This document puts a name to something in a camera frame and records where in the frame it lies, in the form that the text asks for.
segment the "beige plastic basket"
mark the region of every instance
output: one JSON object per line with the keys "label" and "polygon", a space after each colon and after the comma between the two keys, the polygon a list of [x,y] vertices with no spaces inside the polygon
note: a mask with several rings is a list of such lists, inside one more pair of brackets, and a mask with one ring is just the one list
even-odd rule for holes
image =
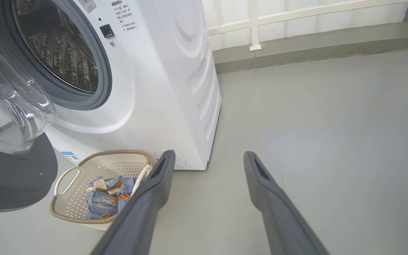
{"label": "beige plastic basket", "polygon": [[[138,177],[146,165],[151,165],[151,158],[142,151],[109,151],[90,155],[60,176],[55,186],[55,196],[50,203],[50,213],[64,221],[107,230],[117,214],[106,219],[87,220],[87,185],[97,176],[102,176],[104,179],[119,175]],[[59,194],[58,187],[62,179],[74,169],[78,170],[78,174],[64,193]]]}

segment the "laundry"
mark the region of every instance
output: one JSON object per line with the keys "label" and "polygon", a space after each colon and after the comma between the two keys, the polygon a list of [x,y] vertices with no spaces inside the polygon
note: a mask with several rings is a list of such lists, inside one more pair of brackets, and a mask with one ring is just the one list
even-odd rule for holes
{"label": "laundry", "polygon": [[86,219],[97,220],[111,217],[122,210],[131,197],[137,177],[103,179],[102,176],[89,182],[90,192],[86,197]]}

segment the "gray floor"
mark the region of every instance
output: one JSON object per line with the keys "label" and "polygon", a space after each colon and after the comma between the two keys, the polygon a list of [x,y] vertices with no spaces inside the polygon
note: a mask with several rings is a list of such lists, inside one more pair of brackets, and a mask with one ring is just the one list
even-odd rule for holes
{"label": "gray floor", "polygon": [[[256,152],[331,254],[408,254],[408,52],[219,76],[207,171],[176,171],[151,254],[269,254],[243,171]],[[58,155],[60,172],[70,167]],[[88,254],[102,232],[0,214],[0,254]]]}

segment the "white front-load washing machine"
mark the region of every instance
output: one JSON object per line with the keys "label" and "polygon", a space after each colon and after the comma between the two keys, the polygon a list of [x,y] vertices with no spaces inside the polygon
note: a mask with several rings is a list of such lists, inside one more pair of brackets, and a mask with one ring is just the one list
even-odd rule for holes
{"label": "white front-load washing machine", "polygon": [[200,0],[0,0],[0,38],[55,103],[71,159],[174,149],[204,170],[221,96]]}

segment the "sticker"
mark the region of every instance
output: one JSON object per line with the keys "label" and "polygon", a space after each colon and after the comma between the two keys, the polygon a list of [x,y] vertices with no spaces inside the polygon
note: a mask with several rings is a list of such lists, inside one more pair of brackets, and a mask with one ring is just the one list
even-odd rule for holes
{"label": "sticker", "polygon": [[75,156],[71,152],[61,152],[61,153],[75,165],[78,165],[81,162],[81,159],[79,159],[77,156]]}
{"label": "sticker", "polygon": [[126,2],[129,2],[129,0],[118,0],[111,3],[117,24],[123,32],[138,28],[133,15],[133,6]]}
{"label": "sticker", "polygon": [[92,0],[78,0],[81,5],[87,10],[87,12],[91,12],[91,10],[93,10],[96,5],[94,2],[92,2]]}

